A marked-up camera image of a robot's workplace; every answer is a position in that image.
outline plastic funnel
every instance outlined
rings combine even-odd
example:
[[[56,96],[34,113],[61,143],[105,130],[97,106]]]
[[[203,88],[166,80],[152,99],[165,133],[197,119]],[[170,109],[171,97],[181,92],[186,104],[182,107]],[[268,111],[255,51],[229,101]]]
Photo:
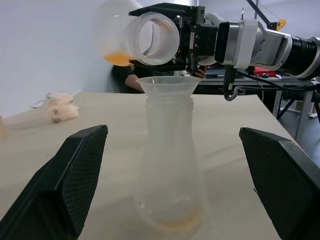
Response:
[[[162,95],[190,97],[201,78],[193,76],[151,76],[136,80],[148,98]]]

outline white wall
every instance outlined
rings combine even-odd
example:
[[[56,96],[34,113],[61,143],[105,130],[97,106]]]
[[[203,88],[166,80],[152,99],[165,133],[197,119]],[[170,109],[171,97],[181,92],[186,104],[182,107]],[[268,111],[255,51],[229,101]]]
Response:
[[[91,39],[93,12],[104,1],[0,1],[0,116],[26,111],[48,92],[116,91],[110,80],[112,65],[97,53]]]
[[[259,0],[259,4],[271,22],[277,22],[277,17],[286,19],[287,25],[281,32],[303,38],[320,37],[320,0]],[[246,0],[199,0],[199,5],[205,6],[206,13],[217,13],[226,21],[239,21],[242,7],[245,19],[253,19],[255,15]]]

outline red object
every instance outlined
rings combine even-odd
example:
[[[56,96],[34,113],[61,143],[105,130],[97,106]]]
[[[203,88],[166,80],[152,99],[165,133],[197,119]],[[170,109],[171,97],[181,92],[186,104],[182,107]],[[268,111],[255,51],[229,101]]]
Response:
[[[276,77],[275,71],[265,69],[262,67],[257,67],[257,66],[254,68],[253,73],[254,73],[254,75],[259,76],[259,77],[262,77],[263,74],[269,74],[269,77]]]

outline bottle neck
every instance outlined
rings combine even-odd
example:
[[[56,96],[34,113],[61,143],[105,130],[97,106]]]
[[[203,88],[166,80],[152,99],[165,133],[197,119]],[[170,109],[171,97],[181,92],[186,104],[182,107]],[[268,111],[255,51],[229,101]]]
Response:
[[[192,112],[194,102],[191,97],[146,101],[148,121],[148,142],[165,148],[179,148],[192,143]]]

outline person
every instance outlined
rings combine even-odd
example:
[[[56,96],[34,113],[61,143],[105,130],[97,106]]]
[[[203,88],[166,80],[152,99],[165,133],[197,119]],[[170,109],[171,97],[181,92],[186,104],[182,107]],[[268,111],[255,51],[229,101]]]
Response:
[[[198,69],[195,73],[196,77],[205,78],[205,70]],[[140,86],[137,79],[153,77],[153,76],[178,76],[181,75],[178,71],[152,71],[141,66],[116,66],[114,65],[111,71],[113,78],[119,85],[120,92],[139,94],[143,93],[144,90]]]

